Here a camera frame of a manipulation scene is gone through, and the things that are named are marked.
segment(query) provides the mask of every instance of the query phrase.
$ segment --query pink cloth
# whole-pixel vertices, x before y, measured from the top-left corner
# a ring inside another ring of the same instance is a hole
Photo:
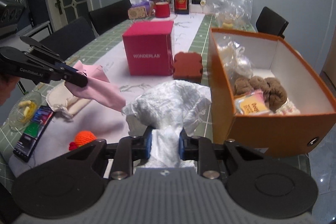
[[[74,96],[96,100],[104,106],[121,112],[122,108],[126,105],[126,100],[122,97],[119,88],[110,83],[102,66],[83,65],[81,61],[78,61],[74,65],[74,68],[79,73],[85,73],[88,79],[87,85],[83,88],[65,82],[65,86]]]

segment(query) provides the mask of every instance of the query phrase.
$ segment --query orange box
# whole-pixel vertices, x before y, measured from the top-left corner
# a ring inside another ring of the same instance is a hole
[[[228,76],[219,57],[217,42],[224,36],[245,47],[254,74],[277,77],[300,115],[249,116],[236,114]],[[281,37],[212,28],[207,71],[212,99],[214,143],[226,139],[288,157],[312,151],[336,122],[336,100],[308,63]]]

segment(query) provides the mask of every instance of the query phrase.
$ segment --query metal screw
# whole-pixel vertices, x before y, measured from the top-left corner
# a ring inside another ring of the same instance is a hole
[[[219,176],[220,174],[214,170],[208,170],[203,173],[203,177],[206,177],[207,179],[217,179]]]
[[[127,173],[123,171],[115,171],[111,174],[111,178],[116,179],[116,180],[122,180],[127,177]]]
[[[313,139],[307,144],[307,146],[312,146],[312,145],[314,145],[318,140],[319,140],[319,137],[313,138]]]
[[[163,175],[163,176],[167,176],[167,175],[170,174],[170,172],[168,170],[163,170],[163,171],[160,172],[160,174]]]

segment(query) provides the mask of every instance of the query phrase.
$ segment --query door handle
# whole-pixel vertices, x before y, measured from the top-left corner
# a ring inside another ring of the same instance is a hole
[[[58,8],[59,14],[62,15],[63,11],[62,11],[60,0],[56,0],[55,6]]]

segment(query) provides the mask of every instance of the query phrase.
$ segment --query cardboard box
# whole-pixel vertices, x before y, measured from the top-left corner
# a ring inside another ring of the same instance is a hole
[[[173,27],[173,21],[142,21],[123,34],[131,75],[173,74]]]
[[[231,85],[216,42],[230,36],[245,47],[255,66],[254,74],[275,76],[301,115],[249,116],[236,114]],[[207,69],[212,98],[214,143],[226,139],[288,157],[312,151],[336,122],[336,100],[308,63],[282,38],[213,28],[209,37]]]

